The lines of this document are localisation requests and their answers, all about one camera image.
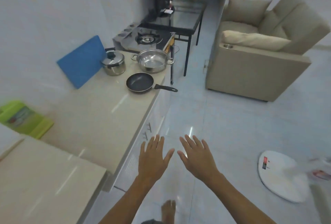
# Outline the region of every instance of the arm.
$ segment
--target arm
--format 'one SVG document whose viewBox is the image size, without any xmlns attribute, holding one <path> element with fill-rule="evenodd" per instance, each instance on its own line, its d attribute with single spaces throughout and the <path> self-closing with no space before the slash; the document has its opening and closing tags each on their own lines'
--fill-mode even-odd
<svg viewBox="0 0 331 224">
<path fill-rule="evenodd" d="M 159 140 L 159 135 L 151 138 L 145 151 L 145 141 L 141 144 L 138 176 L 134 180 L 129 190 L 114 205 L 112 209 L 103 217 L 99 224 L 131 224 L 143 199 L 161 178 L 168 167 L 174 149 L 168 151 L 165 158 L 162 158 L 164 137 Z"/>
<path fill-rule="evenodd" d="M 213 155 L 204 140 L 201 143 L 193 136 L 193 141 L 188 135 L 185 135 L 185 139 L 180 137 L 187 158 L 183 152 L 177 151 L 177 153 L 186 169 L 215 193 L 237 224 L 276 224 L 218 171 Z"/>
</svg>

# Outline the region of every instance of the door handle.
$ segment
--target door handle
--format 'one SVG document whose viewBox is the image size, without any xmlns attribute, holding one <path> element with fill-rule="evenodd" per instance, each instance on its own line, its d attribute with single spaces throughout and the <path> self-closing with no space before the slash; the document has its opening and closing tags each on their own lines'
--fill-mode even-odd
<svg viewBox="0 0 331 224">
<path fill-rule="evenodd" d="M 145 135 L 145 137 L 143 137 L 143 138 L 145 138 L 146 140 L 148 140 L 148 138 L 147 138 L 147 133 L 144 132 L 143 135 Z"/>
<path fill-rule="evenodd" d="M 151 123 L 148 123 L 148 126 L 149 126 L 149 129 L 148 129 L 148 130 L 150 130 L 150 131 L 151 131 L 151 133 L 152 133 L 152 127 L 151 127 Z"/>
</svg>

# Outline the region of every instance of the pan handle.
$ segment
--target pan handle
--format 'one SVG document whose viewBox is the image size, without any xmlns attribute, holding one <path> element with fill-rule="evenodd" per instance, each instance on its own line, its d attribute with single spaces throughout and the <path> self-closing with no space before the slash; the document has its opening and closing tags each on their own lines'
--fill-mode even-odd
<svg viewBox="0 0 331 224">
<path fill-rule="evenodd" d="M 172 65 L 173 63 L 175 63 L 175 60 L 174 60 L 173 58 L 171 58 L 171 59 L 169 59 L 169 60 L 171 60 L 171 62 L 168 62 L 167 65 Z"/>
<path fill-rule="evenodd" d="M 163 89 L 163 90 L 167 90 L 167 91 L 171 91 L 171 92 L 177 92 L 178 90 L 176 88 L 172 88 L 170 86 L 161 86 L 156 84 L 154 89 Z"/>
<path fill-rule="evenodd" d="M 138 55 L 137 55 L 137 54 L 134 54 L 134 55 L 131 57 L 131 59 L 132 59 L 133 61 L 137 61 L 137 58 L 134 59 L 134 56 L 138 56 Z"/>
</svg>

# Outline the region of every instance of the frying pan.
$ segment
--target frying pan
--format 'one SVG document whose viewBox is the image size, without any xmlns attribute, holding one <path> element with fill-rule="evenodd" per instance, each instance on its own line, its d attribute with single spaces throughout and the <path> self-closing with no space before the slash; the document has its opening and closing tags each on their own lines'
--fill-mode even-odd
<svg viewBox="0 0 331 224">
<path fill-rule="evenodd" d="M 145 93 L 153 88 L 154 79 L 151 75 L 145 72 L 138 72 L 131 75 L 126 80 L 126 86 L 129 90 L 135 93 Z M 164 89 L 171 92 L 177 92 L 178 90 L 170 86 L 161 86 L 158 84 L 154 85 L 154 89 Z"/>
</svg>

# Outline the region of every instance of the cup holder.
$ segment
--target cup holder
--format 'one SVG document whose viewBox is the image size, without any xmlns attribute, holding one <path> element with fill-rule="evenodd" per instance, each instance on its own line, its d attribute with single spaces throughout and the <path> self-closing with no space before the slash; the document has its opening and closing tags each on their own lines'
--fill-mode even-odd
<svg viewBox="0 0 331 224">
<path fill-rule="evenodd" d="M 232 49 L 233 48 L 233 46 L 230 45 L 230 44 L 225 44 L 225 45 L 223 45 L 223 47 L 226 48 L 226 49 Z"/>
</svg>

